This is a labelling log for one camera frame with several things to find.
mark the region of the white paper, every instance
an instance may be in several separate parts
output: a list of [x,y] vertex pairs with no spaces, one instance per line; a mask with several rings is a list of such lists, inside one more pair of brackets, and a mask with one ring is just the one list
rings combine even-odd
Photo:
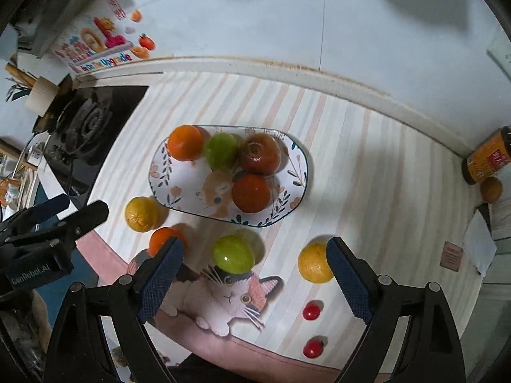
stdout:
[[477,270],[484,277],[491,265],[497,247],[493,242],[484,217],[476,210],[472,221],[465,232],[463,239],[463,252],[470,258]]

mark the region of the cat paw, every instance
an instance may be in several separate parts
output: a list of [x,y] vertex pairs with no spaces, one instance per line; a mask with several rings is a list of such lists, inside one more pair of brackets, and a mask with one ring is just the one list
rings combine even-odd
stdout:
[[171,317],[177,316],[177,308],[173,305],[165,307],[165,312]]
[[203,330],[209,330],[210,329],[210,325],[208,324],[208,321],[206,321],[204,318],[202,317],[197,317],[195,319],[195,323],[200,327],[202,328]]
[[212,327],[211,331],[219,337],[227,337],[231,333],[231,327],[229,327],[229,324],[223,324],[220,327]]

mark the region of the colorful poster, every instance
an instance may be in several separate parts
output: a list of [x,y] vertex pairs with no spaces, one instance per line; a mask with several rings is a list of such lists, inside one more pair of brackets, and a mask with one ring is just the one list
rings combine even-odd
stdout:
[[59,36],[52,51],[76,74],[155,57],[143,13],[131,0],[95,0]]

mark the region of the plate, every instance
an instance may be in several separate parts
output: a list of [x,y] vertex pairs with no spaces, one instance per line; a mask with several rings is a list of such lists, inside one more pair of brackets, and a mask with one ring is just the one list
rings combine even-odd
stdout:
[[273,225],[298,207],[307,190],[309,167],[307,156],[287,134],[246,126],[196,127],[205,138],[227,132],[244,140],[252,134],[266,133],[277,141],[282,164],[276,174],[267,178],[271,203],[259,213],[242,212],[231,197],[233,177],[241,171],[239,167],[230,172],[212,171],[204,157],[195,161],[177,161],[169,156],[167,139],[164,139],[149,169],[149,185],[160,204],[183,213],[253,227]]

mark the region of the cat illustration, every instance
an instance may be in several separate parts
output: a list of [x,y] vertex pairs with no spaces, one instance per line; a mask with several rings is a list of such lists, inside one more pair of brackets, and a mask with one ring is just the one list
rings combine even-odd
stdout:
[[161,308],[172,317],[183,312],[200,328],[219,336],[229,335],[229,323],[235,318],[248,319],[261,330],[261,311],[282,286],[278,276],[259,278],[252,271],[229,274],[218,267],[208,267],[195,280],[173,282]]
[[206,206],[216,207],[216,211],[210,217],[228,217],[228,208],[233,198],[231,187],[233,175],[225,171],[213,171],[206,177],[202,191],[195,193]]

